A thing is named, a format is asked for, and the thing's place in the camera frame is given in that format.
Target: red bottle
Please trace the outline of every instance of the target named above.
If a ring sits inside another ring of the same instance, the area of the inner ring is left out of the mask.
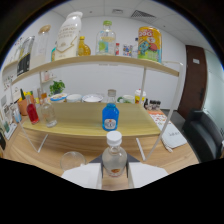
[[[27,100],[27,108],[26,111],[29,115],[30,121],[32,124],[36,124],[39,121],[39,117],[37,115],[36,107],[34,104],[31,103],[30,101],[30,95],[26,96]]]

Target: glass cup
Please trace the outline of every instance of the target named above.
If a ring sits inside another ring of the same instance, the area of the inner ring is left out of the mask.
[[[135,103],[135,98],[131,95],[120,96],[118,97],[117,102],[121,103],[120,100],[122,100],[123,103]]]
[[[75,167],[86,165],[86,159],[79,152],[75,152],[75,151],[66,152],[61,157],[60,165],[61,165],[61,169],[63,171],[66,171]]]

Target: door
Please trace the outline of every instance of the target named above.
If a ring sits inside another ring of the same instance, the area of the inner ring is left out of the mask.
[[[187,71],[178,113],[187,118],[191,109],[202,109],[207,84],[207,63],[204,49],[186,45]]]

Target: green plant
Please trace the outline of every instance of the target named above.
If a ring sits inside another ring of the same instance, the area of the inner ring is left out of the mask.
[[[51,94],[49,96],[52,96],[56,93],[61,93],[65,88],[65,84],[62,82],[62,80],[59,80],[59,82],[57,81],[53,82],[54,82],[53,85],[50,85]]]

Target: black chair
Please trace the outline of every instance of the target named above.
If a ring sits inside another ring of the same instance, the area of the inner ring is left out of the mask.
[[[203,111],[191,110],[182,129],[200,162],[219,159],[223,154],[223,137],[214,121]]]

